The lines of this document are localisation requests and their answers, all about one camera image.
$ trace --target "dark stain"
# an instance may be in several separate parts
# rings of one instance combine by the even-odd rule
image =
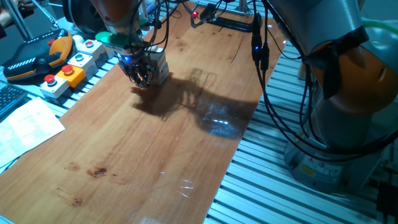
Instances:
[[[77,163],[70,162],[69,166],[68,166],[68,170],[76,172],[76,171],[80,170],[80,166]]]
[[[232,62],[234,62],[234,60],[235,60],[235,57],[236,57],[236,55],[238,54],[238,52],[239,52],[239,49],[241,48],[242,41],[243,41],[243,37],[241,38],[241,41],[240,41],[240,43],[239,43],[239,46],[238,46],[238,49],[236,50],[235,56],[232,58],[232,61],[231,61],[231,63],[232,63]]]
[[[73,207],[79,207],[83,203],[82,199],[80,199],[80,198],[74,198],[73,201],[75,202],[72,204]]]
[[[209,77],[210,74],[207,74],[205,81],[203,82],[202,86],[207,82],[207,78]]]
[[[102,177],[106,173],[105,168],[96,168],[96,170],[93,172],[91,170],[87,170],[86,173],[94,178]]]

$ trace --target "control box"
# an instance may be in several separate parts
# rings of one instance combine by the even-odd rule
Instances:
[[[68,64],[82,68],[85,71],[87,81],[98,72],[94,58],[87,54],[77,53],[69,60]]]
[[[98,68],[101,68],[109,60],[104,45],[96,40],[86,40],[84,44],[77,47],[77,51],[92,56]]]
[[[62,105],[72,95],[66,79],[55,75],[44,77],[44,83],[40,85],[40,91],[50,102]]]
[[[58,77],[67,80],[70,87],[75,88],[82,80],[86,78],[85,71],[82,68],[72,65],[65,65],[61,71],[57,73]]]

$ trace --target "green part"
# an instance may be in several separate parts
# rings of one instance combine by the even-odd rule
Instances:
[[[396,35],[398,35],[397,29],[385,24],[384,22],[365,20],[365,21],[362,21],[362,23],[363,23],[363,26],[365,26],[365,27],[377,27],[380,29],[386,29],[386,30],[389,30],[389,31],[395,33]]]
[[[126,46],[127,43],[129,42],[128,35],[116,35],[116,34],[111,34],[110,32],[100,32],[97,35],[95,35],[95,39],[104,44],[108,44],[114,47],[119,47],[121,49],[123,49],[124,46]]]
[[[141,19],[140,19],[140,24],[139,24],[139,26],[140,26],[140,27],[144,27],[144,26],[145,26],[145,23],[147,23],[147,19],[141,18]]]

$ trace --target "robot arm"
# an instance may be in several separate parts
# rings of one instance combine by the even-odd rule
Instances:
[[[109,32],[96,36],[99,41],[113,48],[121,55],[119,66],[130,80],[141,88],[149,88],[159,67],[153,66],[146,53],[144,42],[139,34],[141,21],[138,13],[142,0],[91,0],[104,20]]]

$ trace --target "wooden board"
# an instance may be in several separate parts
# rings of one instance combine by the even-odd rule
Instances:
[[[118,66],[110,70],[60,119],[64,132],[0,175],[1,215],[15,223],[203,221],[261,87],[251,34],[192,29],[179,11],[170,21],[169,79],[141,90]],[[269,46],[268,75],[280,55]]]

